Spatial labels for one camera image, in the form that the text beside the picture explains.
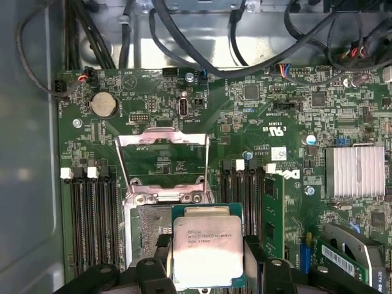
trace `capacitor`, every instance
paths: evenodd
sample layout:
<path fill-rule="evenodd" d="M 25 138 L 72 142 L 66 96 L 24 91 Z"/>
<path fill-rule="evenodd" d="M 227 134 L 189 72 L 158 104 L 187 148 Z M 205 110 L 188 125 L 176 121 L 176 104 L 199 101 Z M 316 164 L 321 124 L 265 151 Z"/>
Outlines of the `capacitor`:
<path fill-rule="evenodd" d="M 306 136 L 306 144 L 307 145 L 316 145 L 316 137 L 315 135 L 308 135 Z"/>
<path fill-rule="evenodd" d="M 368 74 L 366 73 L 362 73 L 361 75 L 357 75 L 355 77 L 353 77 L 353 79 L 351 80 L 351 85 L 354 88 L 360 87 L 363 84 L 365 84 L 367 81 L 369 81 L 370 77 Z"/>

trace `metal bracket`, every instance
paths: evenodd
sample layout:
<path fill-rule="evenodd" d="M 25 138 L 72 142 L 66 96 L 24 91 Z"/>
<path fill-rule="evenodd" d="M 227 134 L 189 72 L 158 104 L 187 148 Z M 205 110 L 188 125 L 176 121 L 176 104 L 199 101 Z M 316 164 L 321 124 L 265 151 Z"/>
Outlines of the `metal bracket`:
<path fill-rule="evenodd" d="M 151 145 L 157 140 L 169 140 L 173 144 L 198 144 L 206 146 L 204 175 L 199 176 L 194 184 L 180 184 L 173 188 L 160 186 L 143 186 L 137 178 L 129 179 L 122 148 L 129 145 Z M 125 236 L 126 236 L 126 265 L 132 261 L 132 234 L 130 225 L 130 210 L 139 205 L 156 204 L 159 202 L 180 203 L 214 203 L 214 195 L 207 179 L 209 136 L 207 134 L 184 134 L 173 127 L 152 127 L 140 135 L 120 135 L 116 138 L 116 150 L 124 179 L 127 194 L 123 201 Z"/>

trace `black ram slot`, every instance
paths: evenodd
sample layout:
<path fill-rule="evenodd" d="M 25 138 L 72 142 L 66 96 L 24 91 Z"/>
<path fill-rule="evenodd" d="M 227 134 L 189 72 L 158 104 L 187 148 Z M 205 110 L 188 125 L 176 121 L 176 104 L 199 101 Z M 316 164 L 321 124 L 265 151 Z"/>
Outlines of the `black ram slot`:
<path fill-rule="evenodd" d="M 91 240 L 91 260 L 93 265 L 98 265 L 100 264 L 99 256 L 99 248 L 98 244 L 100 242 L 99 238 L 99 227 L 97 224 L 97 194 L 99 190 L 99 185 L 98 181 L 96 179 L 90 179 L 89 180 L 89 185 L 88 185 L 88 207 L 89 207 L 89 239 Z"/>
<path fill-rule="evenodd" d="M 222 203 L 228 203 L 232 199 L 232 161 L 223 160 L 220 171 L 220 196 Z"/>
<path fill-rule="evenodd" d="M 258 225 L 256 226 L 256 236 L 260 238 L 260 242 L 262 241 L 262 228 L 263 228 L 263 187 L 264 183 L 264 170 L 262 167 L 257 169 L 257 176 L 256 176 L 256 219 Z"/>
<path fill-rule="evenodd" d="M 257 160 L 250 160 L 246 167 L 246 198 L 249 203 L 248 218 L 249 230 L 246 233 L 256 235 L 261 238 L 262 227 L 262 213 L 261 213 L 261 200 L 262 200 L 262 168 L 257 166 Z"/>
<path fill-rule="evenodd" d="M 86 267 L 94 265 L 95 250 L 94 250 L 94 220 L 93 207 L 90 183 L 83 183 L 83 231 L 85 233 L 85 247 L 86 247 Z"/>
<path fill-rule="evenodd" d="M 246 185 L 244 180 L 244 171 L 238 170 L 235 172 L 234 177 L 234 194 L 233 194 L 233 202 L 238 202 L 243 204 L 244 210 L 244 227 L 246 232 L 246 227 L 249 225 L 248 219 L 246 218 L 246 211 L 248 210 L 248 203 L 246 201 Z"/>
<path fill-rule="evenodd" d="M 108 236 L 110 244 L 110 263 L 118 265 L 118 195 L 116 189 L 116 176 L 111 174 L 107 181 L 107 217 L 108 217 Z"/>
<path fill-rule="evenodd" d="M 98 243 L 99 260 L 101 263 L 108 263 L 107 252 L 107 223 L 106 223 L 106 206 L 105 206 L 105 181 L 103 179 L 99 180 L 99 191 L 97 193 L 97 223 L 99 229 L 97 229 L 97 234 L 99 235 L 100 242 Z"/>
<path fill-rule="evenodd" d="M 84 272 L 85 261 L 83 256 L 83 209 L 82 199 L 85 192 L 85 181 L 83 178 L 73 179 L 71 185 L 71 211 L 73 229 L 73 259 L 75 276 Z"/>

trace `chip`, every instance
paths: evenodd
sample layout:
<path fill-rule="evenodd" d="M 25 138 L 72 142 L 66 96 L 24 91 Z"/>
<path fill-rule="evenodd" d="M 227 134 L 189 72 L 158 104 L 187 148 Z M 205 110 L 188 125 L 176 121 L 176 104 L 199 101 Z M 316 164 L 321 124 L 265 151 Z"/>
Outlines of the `chip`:
<path fill-rule="evenodd" d="M 258 99 L 258 86 L 247 85 L 244 87 L 245 99 Z"/>
<path fill-rule="evenodd" d="M 372 213 L 372 227 L 376 227 L 376 228 L 385 227 L 384 213 Z"/>
<path fill-rule="evenodd" d="M 391 98 L 383 98 L 383 99 L 381 100 L 381 104 L 382 104 L 382 107 L 391 106 L 391 104 L 392 104 L 392 99 L 391 99 Z"/>
<path fill-rule="evenodd" d="M 275 231 L 275 226 L 267 222 L 265 224 L 265 234 L 267 235 L 267 237 L 269 237 L 270 239 L 274 239 L 274 231 Z"/>
<path fill-rule="evenodd" d="M 308 146 L 307 153 L 308 155 L 316 156 L 319 153 L 319 149 L 317 146 Z"/>
<path fill-rule="evenodd" d="M 224 145 L 230 145 L 231 139 L 230 136 L 222 136 L 220 138 L 220 143 Z"/>
<path fill-rule="evenodd" d="M 230 133 L 230 131 L 232 130 L 232 128 L 228 124 L 221 125 L 220 129 L 222 133 Z"/>
<path fill-rule="evenodd" d="M 265 179 L 265 193 L 268 195 L 274 195 L 274 184 L 275 181 L 272 179 Z"/>
<path fill-rule="evenodd" d="M 325 92 L 313 92 L 312 93 L 312 106 L 313 107 L 325 107 L 326 94 Z"/>

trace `heatsink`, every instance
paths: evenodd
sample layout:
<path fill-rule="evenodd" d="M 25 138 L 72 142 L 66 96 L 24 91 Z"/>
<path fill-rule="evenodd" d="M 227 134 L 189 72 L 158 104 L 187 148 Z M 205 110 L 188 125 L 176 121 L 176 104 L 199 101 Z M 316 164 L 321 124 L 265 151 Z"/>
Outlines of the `heatsink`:
<path fill-rule="evenodd" d="M 384 147 L 328 148 L 326 193 L 334 198 L 384 196 Z"/>

